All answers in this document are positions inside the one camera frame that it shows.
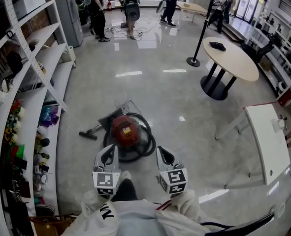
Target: glossy floor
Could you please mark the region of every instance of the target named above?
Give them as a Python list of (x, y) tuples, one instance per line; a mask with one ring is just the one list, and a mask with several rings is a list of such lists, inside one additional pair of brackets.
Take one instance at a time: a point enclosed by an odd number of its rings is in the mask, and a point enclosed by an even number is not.
[[(248, 172), (260, 169), (259, 156), (249, 129), (242, 135), (231, 131), (224, 139), (214, 139), (216, 130), (237, 117), (242, 107), (275, 100), (264, 77), (260, 75), (254, 83), (237, 80), (226, 100), (213, 100), (200, 86), (212, 66), (204, 49), (201, 47), (198, 54), (200, 67), (186, 63), (194, 54), (203, 17), (196, 17), (194, 23), (185, 18), (177, 31), (158, 23), (154, 9), (141, 9), (135, 35), (143, 32), (143, 36), (138, 36), (138, 41), (127, 39), (125, 31), (118, 29), (123, 19), (118, 10), (107, 12), (106, 27), (116, 27), (115, 34), (106, 34), (113, 37), (111, 41), (98, 43), (88, 36), (75, 49), (77, 68), (68, 82), (68, 111), (62, 115), (59, 128), (60, 213), (80, 212), (84, 193), (93, 188), (94, 158), (102, 148), (104, 131), (97, 133), (97, 141), (80, 137), (78, 132), (96, 126), (99, 118), (116, 109), (115, 104), (126, 100), (133, 100), (148, 120), (157, 145), (178, 152), (188, 170), (190, 187), (209, 216), (236, 225), (260, 218), (285, 202), (291, 194), (289, 174), (280, 175), (270, 186), (223, 190), (229, 182), (248, 181)], [(90, 35), (87, 27), (85, 34)], [(207, 36), (224, 37), (214, 26), (207, 29)], [(225, 74), (223, 82), (227, 84), (230, 78)], [(291, 113), (282, 111), (287, 116)], [(159, 203), (168, 199), (155, 178), (155, 154), (121, 167), (131, 172), (140, 199)], [(283, 236), (290, 226), (291, 198), (281, 218), (253, 235)]]
[(239, 18), (229, 18), (229, 24), (246, 39), (251, 36), (253, 26)]

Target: fire extinguisher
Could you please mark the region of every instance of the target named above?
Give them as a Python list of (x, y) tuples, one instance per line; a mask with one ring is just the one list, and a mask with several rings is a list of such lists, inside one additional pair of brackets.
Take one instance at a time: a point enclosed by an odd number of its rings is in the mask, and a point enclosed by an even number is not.
[(108, 2), (108, 11), (111, 11), (111, 2)]

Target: black pants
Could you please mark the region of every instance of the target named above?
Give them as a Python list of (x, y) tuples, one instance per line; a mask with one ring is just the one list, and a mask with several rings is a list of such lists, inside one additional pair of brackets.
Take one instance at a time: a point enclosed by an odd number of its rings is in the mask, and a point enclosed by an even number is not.
[(102, 11), (98, 12), (97, 16), (91, 17), (91, 20), (93, 21), (93, 27), (94, 32), (96, 35), (98, 35), (100, 38), (104, 38), (104, 29), (106, 24), (105, 15)]
[(166, 2), (166, 9), (162, 15), (162, 18), (165, 19), (165, 17), (167, 17), (167, 21), (169, 23), (171, 23), (171, 19), (175, 13), (175, 9), (176, 9), (176, 4), (175, 3), (172, 3), (172, 2), (169, 2), (167, 1)]
[(222, 24), (223, 24), (223, 12), (221, 10), (216, 9), (212, 14), (208, 26), (218, 20), (218, 32), (222, 32)]
[(116, 201), (133, 201), (137, 200), (135, 188), (130, 179), (125, 179), (119, 185), (116, 195), (112, 198), (112, 202)]
[(224, 11), (223, 17), (225, 23), (229, 24), (229, 11)]

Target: white table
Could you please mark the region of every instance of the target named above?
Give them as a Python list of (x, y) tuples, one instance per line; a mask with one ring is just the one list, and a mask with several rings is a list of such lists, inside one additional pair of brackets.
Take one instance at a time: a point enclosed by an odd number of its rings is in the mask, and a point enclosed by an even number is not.
[[(211, 47), (210, 42), (222, 43), (226, 51), (220, 51)], [(245, 81), (256, 81), (259, 78), (258, 68), (252, 59), (238, 46), (228, 40), (218, 37), (207, 37), (203, 40), (203, 47), (207, 55), (214, 61), (214, 64), (208, 74), (201, 81), (203, 91), (215, 100), (224, 100), (227, 97), (228, 90), (237, 78)], [(217, 66), (221, 67), (217, 77), (213, 76)], [(225, 86), (221, 81), (223, 75), (228, 72), (233, 77)]]
[(177, 3), (177, 7), (180, 8), (180, 16), (179, 16), (179, 21), (178, 21), (178, 30), (180, 30), (181, 22), (183, 20), (183, 12), (184, 11), (191, 11), (191, 12), (194, 13), (193, 19), (191, 20), (191, 22), (194, 21), (194, 16), (195, 16), (196, 13), (206, 15), (207, 12), (208, 12), (206, 9), (202, 8), (200, 5), (197, 5), (195, 3), (188, 3), (188, 2), (179, 1)]
[(227, 132), (237, 126), (244, 118), (248, 124), (239, 129), (251, 127), (258, 147), (262, 172), (249, 173), (249, 177), (262, 176), (262, 179), (239, 185), (226, 185), (225, 189), (239, 189), (258, 185), (269, 185), (290, 165), (289, 151), (283, 134), (283, 130), (274, 131), (272, 121), (278, 116), (272, 104), (245, 107), (243, 113), (231, 124), (224, 127), (215, 135), (220, 139)]

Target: black table base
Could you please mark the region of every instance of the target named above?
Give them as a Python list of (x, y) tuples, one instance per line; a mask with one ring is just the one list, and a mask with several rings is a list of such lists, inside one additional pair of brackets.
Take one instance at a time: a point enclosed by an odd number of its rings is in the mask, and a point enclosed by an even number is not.
[(187, 63), (191, 66), (195, 66), (198, 67), (200, 66), (200, 61), (198, 61), (197, 59), (194, 59), (193, 57), (189, 57), (187, 58)]
[(203, 91), (207, 95), (209, 95), (212, 99), (224, 100), (227, 98), (227, 92), (235, 82), (236, 77), (233, 76), (233, 78), (225, 86), (225, 84), (221, 81), (221, 78), (225, 74), (225, 70), (221, 69), (217, 77), (212, 76), (214, 74), (216, 67), (217, 64), (214, 63), (208, 76), (204, 76), (201, 79), (200, 84)]

